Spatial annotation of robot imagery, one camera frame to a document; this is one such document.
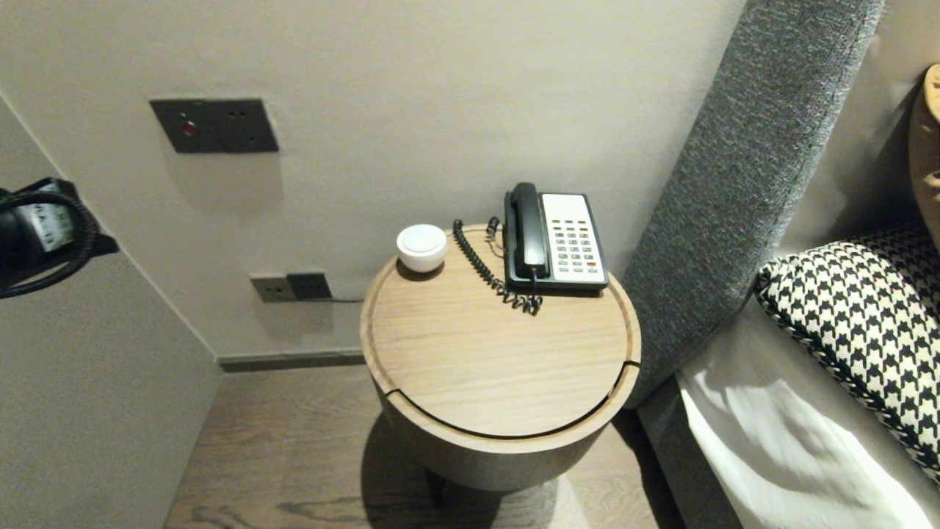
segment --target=tan cushion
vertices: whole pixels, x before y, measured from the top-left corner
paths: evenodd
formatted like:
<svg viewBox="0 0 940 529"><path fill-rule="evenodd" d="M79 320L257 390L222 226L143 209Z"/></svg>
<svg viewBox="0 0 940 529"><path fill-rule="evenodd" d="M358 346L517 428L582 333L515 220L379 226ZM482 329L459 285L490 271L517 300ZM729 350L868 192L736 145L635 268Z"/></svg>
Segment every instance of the tan cushion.
<svg viewBox="0 0 940 529"><path fill-rule="evenodd" d="M927 70L914 102L908 156L917 206L940 251L940 64Z"/></svg>

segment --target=black cord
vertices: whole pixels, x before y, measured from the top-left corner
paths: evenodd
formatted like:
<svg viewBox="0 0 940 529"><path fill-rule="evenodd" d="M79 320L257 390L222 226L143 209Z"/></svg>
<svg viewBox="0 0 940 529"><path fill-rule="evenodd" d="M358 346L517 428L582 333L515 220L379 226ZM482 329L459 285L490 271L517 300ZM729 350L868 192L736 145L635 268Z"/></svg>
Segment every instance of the black cord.
<svg viewBox="0 0 940 529"><path fill-rule="evenodd" d="M498 229L499 218L495 216L490 217L490 221L486 223L486 244L490 245L490 251L493 252L493 255L503 259L506 255L506 252L496 241L496 230Z"/></svg>
<svg viewBox="0 0 940 529"><path fill-rule="evenodd" d="M494 237L498 227L499 219L494 216L487 224L487 235ZM479 258L477 253L470 246L467 238L463 235L463 221L460 219L454 220L453 228L454 239L457 241L457 246L461 247L463 255L467 256L467 259L470 260L470 264L477 270L477 273L483 278L483 281L496 291L497 296L503 298L503 303L511 303L513 309L522 309L523 313L529 313L533 316L538 314L539 309L541 309L542 297L536 295L535 274L533 273L532 275L532 294L530 296L511 292L506 287L503 280L496 277L490 270L490 267L488 267L486 263L483 263L483 260Z"/></svg>
<svg viewBox="0 0 940 529"><path fill-rule="evenodd" d="M69 261L69 263L65 266L62 266L56 270L56 272L52 275L31 281L26 284L10 287L7 290L0 290L0 299L5 297L22 296L36 292L38 290L42 290L44 288L49 288L54 284L60 283L61 281L64 281L74 275L75 272L78 272L85 265L87 265L88 261L91 261L91 258L93 257L92 252L95 249L95 239L98 237L99 233L98 222L95 220L95 217L91 215L91 212L89 212L80 201L61 193L53 193L50 191L27 191L13 195L6 195L3 199L0 199L0 211L32 204L59 204L66 206L75 212L82 220L82 226L76 229L76 231L83 236L81 247L79 248L78 253L74 259Z"/></svg>

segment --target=gray upholstered headboard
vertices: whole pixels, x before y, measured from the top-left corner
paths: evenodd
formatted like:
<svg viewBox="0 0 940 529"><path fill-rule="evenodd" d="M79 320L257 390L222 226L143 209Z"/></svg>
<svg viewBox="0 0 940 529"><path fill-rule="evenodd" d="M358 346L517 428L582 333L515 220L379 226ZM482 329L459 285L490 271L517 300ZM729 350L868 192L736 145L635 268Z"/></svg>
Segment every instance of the gray upholstered headboard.
<svg viewBox="0 0 940 529"><path fill-rule="evenodd" d="M743 305L819 163L884 0L750 0L623 277L635 408Z"/></svg>

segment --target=wooden tabletop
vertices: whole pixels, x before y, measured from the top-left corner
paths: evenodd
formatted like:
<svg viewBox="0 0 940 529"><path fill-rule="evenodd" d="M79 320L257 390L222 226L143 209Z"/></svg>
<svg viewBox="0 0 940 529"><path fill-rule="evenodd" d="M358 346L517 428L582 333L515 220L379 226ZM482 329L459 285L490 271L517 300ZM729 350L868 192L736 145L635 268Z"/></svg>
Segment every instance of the wooden tabletop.
<svg viewBox="0 0 940 529"><path fill-rule="evenodd" d="M501 250L484 228L464 233L501 278ZM444 425L502 439L557 432L616 404L605 401L640 355L633 305L615 278L599 297L546 296L533 317L504 304L450 234L434 273L389 261L369 290L361 332L382 392L400 392Z"/></svg>

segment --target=black and white pillow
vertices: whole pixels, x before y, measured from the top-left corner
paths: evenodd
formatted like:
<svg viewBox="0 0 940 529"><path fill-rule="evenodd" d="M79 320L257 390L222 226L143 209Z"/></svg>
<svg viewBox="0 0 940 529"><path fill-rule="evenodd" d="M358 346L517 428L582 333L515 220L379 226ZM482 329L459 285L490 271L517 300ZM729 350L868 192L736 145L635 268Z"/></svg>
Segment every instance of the black and white pillow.
<svg viewBox="0 0 940 529"><path fill-rule="evenodd" d="M940 254L922 224L777 259L755 287L764 310L940 486Z"/></svg>

